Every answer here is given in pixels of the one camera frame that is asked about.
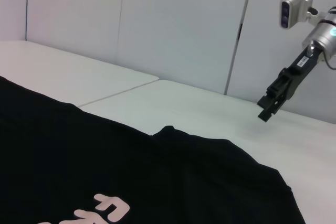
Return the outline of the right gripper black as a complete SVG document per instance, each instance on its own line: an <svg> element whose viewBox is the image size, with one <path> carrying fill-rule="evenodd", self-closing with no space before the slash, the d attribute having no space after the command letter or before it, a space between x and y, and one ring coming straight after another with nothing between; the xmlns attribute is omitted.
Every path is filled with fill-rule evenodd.
<svg viewBox="0 0 336 224"><path fill-rule="evenodd" d="M280 72L279 77L267 88L266 94L257 102L263 109L258 115L261 120L267 122L293 96L298 86L317 65L322 52L322 49L315 48L312 55L308 56L306 48L288 68Z"/></svg>

